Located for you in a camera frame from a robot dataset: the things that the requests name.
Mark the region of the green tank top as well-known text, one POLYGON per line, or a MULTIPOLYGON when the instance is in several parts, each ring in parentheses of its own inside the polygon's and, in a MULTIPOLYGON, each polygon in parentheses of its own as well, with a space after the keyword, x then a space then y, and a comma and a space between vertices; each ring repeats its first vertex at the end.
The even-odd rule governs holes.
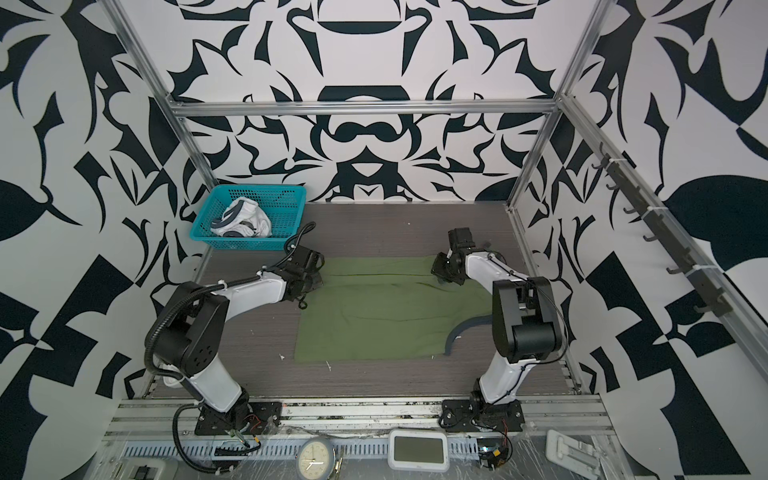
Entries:
POLYGON ((491 294, 478 282, 442 283, 427 257, 331 258, 306 297, 298 363, 402 360, 445 352, 454 330, 487 318, 491 294))

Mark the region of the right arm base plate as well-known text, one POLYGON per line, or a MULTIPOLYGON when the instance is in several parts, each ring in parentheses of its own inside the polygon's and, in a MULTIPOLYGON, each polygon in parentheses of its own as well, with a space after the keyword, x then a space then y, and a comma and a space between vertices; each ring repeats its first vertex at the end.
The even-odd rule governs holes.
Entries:
POLYGON ((443 400, 438 426, 450 433, 523 430, 525 418, 519 401, 490 405, 471 400, 443 400))

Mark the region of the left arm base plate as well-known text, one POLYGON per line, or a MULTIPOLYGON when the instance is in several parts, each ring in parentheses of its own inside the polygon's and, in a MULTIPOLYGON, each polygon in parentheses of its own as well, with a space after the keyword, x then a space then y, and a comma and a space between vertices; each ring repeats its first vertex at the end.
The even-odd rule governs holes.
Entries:
POLYGON ((194 433, 198 436, 224 435, 230 430, 259 435, 280 425, 283 404, 275 401, 240 402, 226 413, 202 406, 194 433))

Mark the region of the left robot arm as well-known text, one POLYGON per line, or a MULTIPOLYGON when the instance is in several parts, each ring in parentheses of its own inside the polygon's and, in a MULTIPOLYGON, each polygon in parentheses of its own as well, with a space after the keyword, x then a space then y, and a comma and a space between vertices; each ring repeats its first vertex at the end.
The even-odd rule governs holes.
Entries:
POLYGON ((297 246, 253 277, 177 287, 145 337, 147 371, 179 382, 206 417, 242 429, 250 414, 249 396, 220 359, 224 328, 265 305, 297 301, 305 307, 306 295, 322 285, 324 264, 321 253, 297 246))

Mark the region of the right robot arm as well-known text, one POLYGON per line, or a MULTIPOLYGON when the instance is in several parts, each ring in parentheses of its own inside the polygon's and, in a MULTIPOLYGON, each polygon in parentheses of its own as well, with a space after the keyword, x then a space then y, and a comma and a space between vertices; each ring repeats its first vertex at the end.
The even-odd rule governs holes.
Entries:
POLYGON ((502 255, 478 246, 468 228, 450 230, 448 242, 448 250, 436 256, 432 274, 456 285, 472 280, 492 297, 496 353, 477 381, 476 397, 483 408, 511 403, 535 367, 554 364, 567 352, 568 329, 551 283, 514 270, 502 255))

